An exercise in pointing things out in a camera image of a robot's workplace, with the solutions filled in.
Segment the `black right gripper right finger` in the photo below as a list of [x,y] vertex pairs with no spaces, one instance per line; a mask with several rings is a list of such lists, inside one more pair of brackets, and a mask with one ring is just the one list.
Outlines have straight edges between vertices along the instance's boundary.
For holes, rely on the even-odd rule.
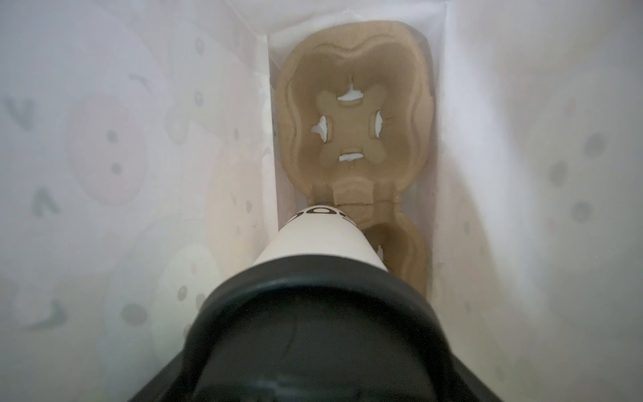
[[452,354],[450,357],[453,366],[450,380],[450,401],[502,402],[457,356]]

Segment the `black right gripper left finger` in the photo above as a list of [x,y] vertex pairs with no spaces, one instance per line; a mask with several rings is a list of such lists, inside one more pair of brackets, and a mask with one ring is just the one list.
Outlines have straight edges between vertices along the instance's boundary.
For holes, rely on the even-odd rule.
[[130,402],[184,401],[185,385],[182,377],[184,354],[179,353],[157,375],[144,385]]

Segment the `single paper cup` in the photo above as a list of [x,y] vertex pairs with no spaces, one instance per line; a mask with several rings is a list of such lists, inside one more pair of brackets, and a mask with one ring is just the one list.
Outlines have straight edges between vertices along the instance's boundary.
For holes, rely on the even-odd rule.
[[325,205],[292,216],[254,264],[289,256],[335,256],[387,270],[358,226],[340,209]]

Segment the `white floral gift bag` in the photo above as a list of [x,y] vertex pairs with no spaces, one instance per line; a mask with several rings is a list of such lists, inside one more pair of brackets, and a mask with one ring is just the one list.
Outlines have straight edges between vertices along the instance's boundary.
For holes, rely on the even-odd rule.
[[403,199],[455,355],[505,401],[642,398],[639,1],[4,1],[1,398],[126,401],[306,206],[276,77],[409,25],[432,156]]

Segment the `brown cup carrier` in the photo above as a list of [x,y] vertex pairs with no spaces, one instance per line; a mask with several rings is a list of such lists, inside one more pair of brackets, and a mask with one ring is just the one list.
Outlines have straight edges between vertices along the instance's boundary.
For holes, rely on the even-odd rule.
[[430,67],[411,28],[348,23],[313,33],[276,87],[281,164],[310,205],[343,211],[391,273],[427,294],[431,269],[405,191],[430,158]]

